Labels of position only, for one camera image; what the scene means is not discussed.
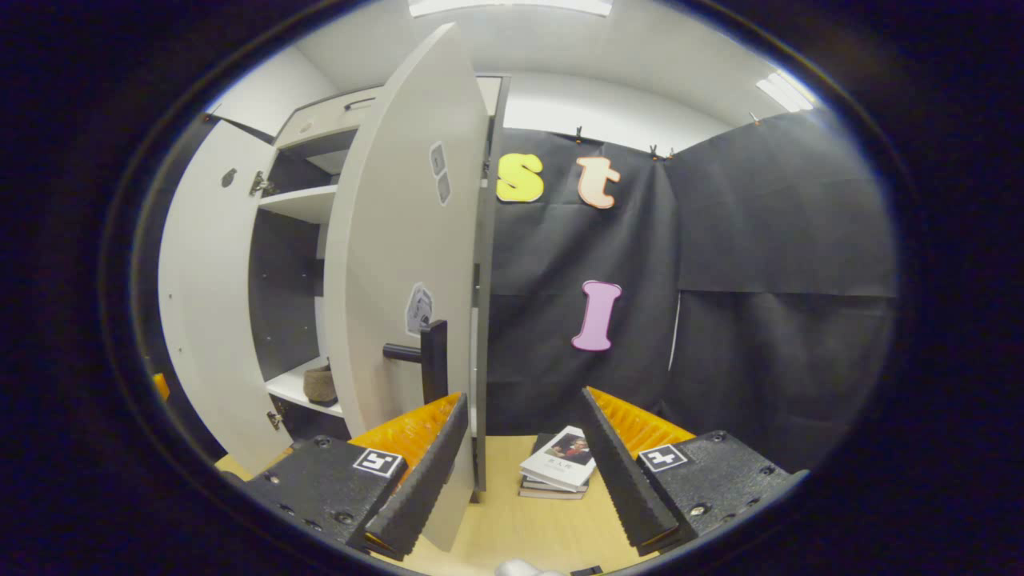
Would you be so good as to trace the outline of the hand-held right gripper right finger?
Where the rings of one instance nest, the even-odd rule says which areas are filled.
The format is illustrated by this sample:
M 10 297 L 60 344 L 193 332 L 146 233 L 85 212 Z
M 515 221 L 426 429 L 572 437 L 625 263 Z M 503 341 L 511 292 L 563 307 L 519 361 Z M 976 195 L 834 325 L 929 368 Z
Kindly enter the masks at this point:
M 692 434 L 604 390 L 586 387 L 578 405 L 579 426 L 639 556 L 717 537 L 774 506 L 806 476 L 734 434 Z

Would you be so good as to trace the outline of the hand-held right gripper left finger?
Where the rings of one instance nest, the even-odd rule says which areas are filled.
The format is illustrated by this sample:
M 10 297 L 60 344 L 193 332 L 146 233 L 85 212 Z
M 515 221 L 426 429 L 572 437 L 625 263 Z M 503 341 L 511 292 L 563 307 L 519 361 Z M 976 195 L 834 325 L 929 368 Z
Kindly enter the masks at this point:
M 449 481 L 467 402 L 450 394 L 351 440 L 300 442 L 242 491 L 329 546 L 402 560 Z

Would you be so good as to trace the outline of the brown fluffy shoe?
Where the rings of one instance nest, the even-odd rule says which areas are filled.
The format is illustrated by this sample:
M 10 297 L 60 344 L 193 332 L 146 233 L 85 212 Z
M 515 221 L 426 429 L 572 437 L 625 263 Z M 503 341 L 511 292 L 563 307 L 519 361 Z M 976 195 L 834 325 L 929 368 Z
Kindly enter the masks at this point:
M 306 370 L 303 373 L 302 390 L 311 404 L 319 407 L 335 405 L 338 397 L 330 364 Z

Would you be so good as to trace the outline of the white shoe cabinet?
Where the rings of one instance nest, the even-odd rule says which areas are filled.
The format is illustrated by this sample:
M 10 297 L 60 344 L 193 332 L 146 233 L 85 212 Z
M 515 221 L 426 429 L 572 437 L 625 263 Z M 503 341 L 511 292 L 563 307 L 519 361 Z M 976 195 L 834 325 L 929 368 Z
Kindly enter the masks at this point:
M 470 43 L 458 28 L 471 58 Z M 490 117 L 473 266 L 476 398 L 450 480 L 426 525 L 426 537 L 439 548 L 451 547 L 470 500 L 486 488 L 490 147 L 500 132 L 507 81 L 480 76 L 472 67 Z M 249 190 L 259 170 L 278 187 L 275 194 L 338 187 L 356 131 L 279 149 L 275 139 L 263 141 L 245 126 L 216 120 L 208 135 L 187 149 L 169 205 L 158 213 L 157 269 L 144 278 L 156 281 L 172 371 L 202 426 L 247 474 L 266 470 L 299 440 L 286 409 L 312 411 L 329 426 L 349 433 L 339 400 L 319 407 L 302 390 L 303 373 L 329 363 L 323 277 L 330 222 L 311 225 L 261 210 L 263 198 L 251 197 Z M 268 410 L 282 417 L 281 429 L 268 422 Z

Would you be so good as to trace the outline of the white cabinet shelf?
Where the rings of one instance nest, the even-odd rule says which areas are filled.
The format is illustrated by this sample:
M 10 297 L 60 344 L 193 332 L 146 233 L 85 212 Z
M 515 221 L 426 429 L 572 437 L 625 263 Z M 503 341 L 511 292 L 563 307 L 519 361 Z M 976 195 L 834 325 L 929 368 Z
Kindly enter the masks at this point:
M 336 189 L 337 186 L 318 186 L 275 194 L 261 199 L 259 208 L 311 225 L 326 225 L 330 221 Z

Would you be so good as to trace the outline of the white cabinet drawer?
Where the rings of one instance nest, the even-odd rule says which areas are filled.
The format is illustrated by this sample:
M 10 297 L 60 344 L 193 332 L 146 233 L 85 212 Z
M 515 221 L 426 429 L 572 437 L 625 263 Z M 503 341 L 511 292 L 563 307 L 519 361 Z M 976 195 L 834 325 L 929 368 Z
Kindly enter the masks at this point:
M 368 108 L 344 111 L 345 102 L 358 101 L 362 98 L 376 98 L 381 91 L 381 87 L 350 92 L 350 94 L 340 94 L 326 98 L 318 102 L 311 102 L 303 108 L 293 110 L 289 119 L 278 132 L 274 145 L 279 149 L 301 145 L 331 134 L 340 134 L 352 129 L 357 129 L 362 124 L 362 119 L 370 112 L 372 105 Z

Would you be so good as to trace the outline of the white cover book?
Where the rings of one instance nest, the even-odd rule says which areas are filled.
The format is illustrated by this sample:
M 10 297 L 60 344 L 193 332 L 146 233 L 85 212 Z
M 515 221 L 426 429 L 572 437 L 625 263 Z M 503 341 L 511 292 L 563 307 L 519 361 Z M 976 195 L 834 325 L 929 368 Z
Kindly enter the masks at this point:
M 584 431 L 575 426 L 566 426 L 559 433 L 538 434 L 530 455 L 519 464 L 519 471 L 527 480 L 581 493 L 589 488 L 596 467 Z

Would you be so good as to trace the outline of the dark cover book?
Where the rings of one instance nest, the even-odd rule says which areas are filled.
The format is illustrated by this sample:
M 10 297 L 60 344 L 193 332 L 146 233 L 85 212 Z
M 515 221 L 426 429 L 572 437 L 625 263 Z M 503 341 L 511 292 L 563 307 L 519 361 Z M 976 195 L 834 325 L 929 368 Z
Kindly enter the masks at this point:
M 579 500 L 584 498 L 590 488 L 590 481 L 586 481 L 578 490 L 570 490 L 556 485 L 549 484 L 523 475 L 520 482 L 518 495 L 524 498 L 541 498 L 552 500 Z

